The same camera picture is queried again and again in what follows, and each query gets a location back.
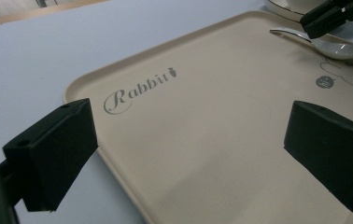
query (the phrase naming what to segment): spoon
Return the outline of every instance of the spoon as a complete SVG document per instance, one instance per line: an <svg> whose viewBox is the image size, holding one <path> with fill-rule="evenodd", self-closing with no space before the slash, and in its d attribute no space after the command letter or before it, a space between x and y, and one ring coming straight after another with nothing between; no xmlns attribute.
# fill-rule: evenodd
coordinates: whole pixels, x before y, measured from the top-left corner
<svg viewBox="0 0 353 224"><path fill-rule="evenodd" d="M321 39L310 39L307 34L286 27L276 27L270 29L270 33L284 32L292 35L297 35L300 38L308 41L315 49L323 55L333 59L353 59L353 44L337 44Z"/></svg>

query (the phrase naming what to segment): rabbit logo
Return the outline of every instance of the rabbit logo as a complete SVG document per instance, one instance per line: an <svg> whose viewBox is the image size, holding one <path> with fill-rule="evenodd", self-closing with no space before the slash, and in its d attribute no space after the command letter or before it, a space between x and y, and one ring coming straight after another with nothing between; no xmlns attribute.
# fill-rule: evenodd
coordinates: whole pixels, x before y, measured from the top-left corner
<svg viewBox="0 0 353 224"><path fill-rule="evenodd" d="M334 62L329 59L326 59L327 62L322 63L320 66L321 68L336 77L341 78L345 83L353 86L353 63L352 62L344 62L344 61L338 61ZM333 81L335 79L332 79L330 77L320 77L317 79L317 85L320 88L324 88L324 85L329 86L333 85Z"/></svg>

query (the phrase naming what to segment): tray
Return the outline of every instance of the tray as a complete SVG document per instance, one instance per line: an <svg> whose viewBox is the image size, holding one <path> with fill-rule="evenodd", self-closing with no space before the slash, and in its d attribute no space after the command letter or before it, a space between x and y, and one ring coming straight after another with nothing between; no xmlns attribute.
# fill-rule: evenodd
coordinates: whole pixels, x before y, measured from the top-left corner
<svg viewBox="0 0 353 224"><path fill-rule="evenodd" d="M248 12L93 71L99 153L147 223L353 223L283 148L294 100L353 120L353 61L333 61Z"/></svg>

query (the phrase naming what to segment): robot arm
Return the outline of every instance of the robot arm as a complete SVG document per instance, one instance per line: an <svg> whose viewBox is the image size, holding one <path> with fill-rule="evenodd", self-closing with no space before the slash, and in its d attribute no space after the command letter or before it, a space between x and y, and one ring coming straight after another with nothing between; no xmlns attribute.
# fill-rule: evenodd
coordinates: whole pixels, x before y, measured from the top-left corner
<svg viewBox="0 0 353 224"><path fill-rule="evenodd" d="M14 211L55 211L97 149L89 99L62 105L4 146L0 164L0 224L18 224Z"/></svg>
<svg viewBox="0 0 353 224"><path fill-rule="evenodd" d="M310 38L318 38L353 21L353 0L329 0L305 14L300 23Z"/></svg>

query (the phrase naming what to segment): beige tray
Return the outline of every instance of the beige tray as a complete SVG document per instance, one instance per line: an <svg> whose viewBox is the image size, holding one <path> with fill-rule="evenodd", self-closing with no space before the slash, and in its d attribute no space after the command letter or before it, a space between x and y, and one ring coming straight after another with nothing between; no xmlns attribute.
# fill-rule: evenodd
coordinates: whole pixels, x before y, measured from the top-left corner
<svg viewBox="0 0 353 224"><path fill-rule="evenodd" d="M249 12L89 73L99 152L148 223L353 223L283 148L294 100L353 120L353 62Z"/></svg>

